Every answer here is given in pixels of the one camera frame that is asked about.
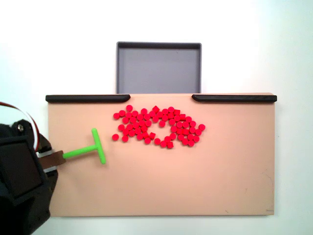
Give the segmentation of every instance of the green handle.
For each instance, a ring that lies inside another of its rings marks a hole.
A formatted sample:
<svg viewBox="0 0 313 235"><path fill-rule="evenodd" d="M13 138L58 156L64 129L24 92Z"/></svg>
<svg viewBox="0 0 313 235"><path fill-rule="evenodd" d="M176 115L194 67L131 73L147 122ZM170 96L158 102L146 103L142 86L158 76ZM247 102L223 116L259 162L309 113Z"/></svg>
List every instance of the green handle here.
<svg viewBox="0 0 313 235"><path fill-rule="evenodd" d="M76 150L70 151L68 153L65 153L65 154L63 154L63 158L67 159L67 158L75 157L75 156L80 155L80 154L84 154L84 153L88 153L88 152L97 150L98 154L99 154L100 162L102 164L105 164L106 163L106 157L105 157L102 145L101 145L98 131L96 128L93 128L91 130L91 132L92 132L92 136L93 136L95 145L91 145L91 146L88 146L85 148L80 148L80 149L76 149Z"/></svg>

